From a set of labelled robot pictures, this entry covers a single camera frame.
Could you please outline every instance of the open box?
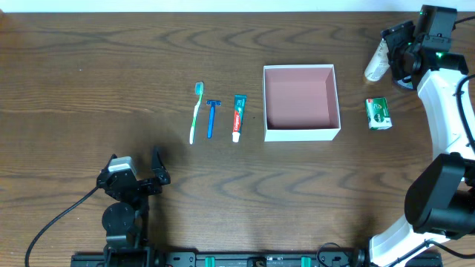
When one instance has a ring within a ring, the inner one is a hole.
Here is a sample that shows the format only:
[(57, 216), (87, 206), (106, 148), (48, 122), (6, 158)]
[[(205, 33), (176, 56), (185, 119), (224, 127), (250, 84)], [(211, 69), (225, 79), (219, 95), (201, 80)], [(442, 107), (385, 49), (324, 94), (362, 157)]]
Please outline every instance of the open box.
[(333, 65), (264, 66), (265, 142), (329, 141), (340, 131)]

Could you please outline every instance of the green connector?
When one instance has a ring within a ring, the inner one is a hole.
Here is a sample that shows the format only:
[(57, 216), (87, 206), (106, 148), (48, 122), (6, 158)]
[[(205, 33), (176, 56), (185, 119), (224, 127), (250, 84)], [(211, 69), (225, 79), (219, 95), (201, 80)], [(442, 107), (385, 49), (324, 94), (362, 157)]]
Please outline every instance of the green connector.
[(302, 267), (311, 267), (312, 259), (310, 257), (302, 257)]
[(214, 267), (214, 257), (205, 258), (205, 267)]

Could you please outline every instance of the toothpaste tube cap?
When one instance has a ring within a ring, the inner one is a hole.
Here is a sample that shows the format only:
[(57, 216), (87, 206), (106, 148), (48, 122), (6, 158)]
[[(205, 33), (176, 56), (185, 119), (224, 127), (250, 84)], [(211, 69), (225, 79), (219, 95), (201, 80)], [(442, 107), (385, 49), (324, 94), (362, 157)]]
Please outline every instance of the toothpaste tube cap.
[(238, 132), (232, 133), (232, 141), (233, 142), (239, 142), (239, 136), (240, 136), (240, 133), (238, 133)]

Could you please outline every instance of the wood grain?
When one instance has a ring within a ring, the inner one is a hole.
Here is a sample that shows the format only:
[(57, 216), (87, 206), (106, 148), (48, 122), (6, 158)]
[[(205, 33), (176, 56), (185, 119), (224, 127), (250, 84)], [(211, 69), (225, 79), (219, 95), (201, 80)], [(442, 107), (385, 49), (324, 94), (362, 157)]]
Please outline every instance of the wood grain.
[[(461, 13), (459, 17), (473, 15)], [(200, 251), (364, 245), (403, 214), (431, 162), (415, 93), (389, 75), (362, 81), (379, 31), (415, 13), (6, 14), (0, 21), (0, 266), (21, 266), (38, 231), (95, 186), (112, 153), (148, 177), (160, 145), (172, 184), (151, 198), (151, 240)], [(475, 23), (453, 32), (475, 64)], [(334, 64), (341, 132), (332, 142), (263, 142), (264, 65)], [(188, 144), (196, 81), (219, 99), (213, 139), (202, 105)], [(246, 94), (231, 142), (234, 95)], [(394, 126), (369, 131), (364, 100), (387, 97)], [(101, 191), (39, 240), (32, 266), (68, 266), (105, 244)], [(473, 253), (475, 239), (448, 245)], [(446, 266), (475, 262), (444, 254)]]

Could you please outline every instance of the green toothbrush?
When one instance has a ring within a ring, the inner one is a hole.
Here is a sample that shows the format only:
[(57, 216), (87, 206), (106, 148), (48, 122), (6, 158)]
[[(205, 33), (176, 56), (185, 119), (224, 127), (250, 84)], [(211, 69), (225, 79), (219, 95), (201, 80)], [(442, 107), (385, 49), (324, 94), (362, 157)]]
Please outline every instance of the green toothbrush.
[(199, 94), (200, 98), (198, 99), (198, 103), (196, 103), (196, 105), (194, 106), (193, 123), (191, 124), (191, 129), (190, 129), (190, 145), (193, 145), (194, 126), (196, 125), (196, 118), (198, 117), (198, 110), (200, 109), (201, 99), (203, 98), (204, 90), (205, 90), (204, 82), (197, 82), (196, 85), (194, 86), (194, 92), (196, 94)]

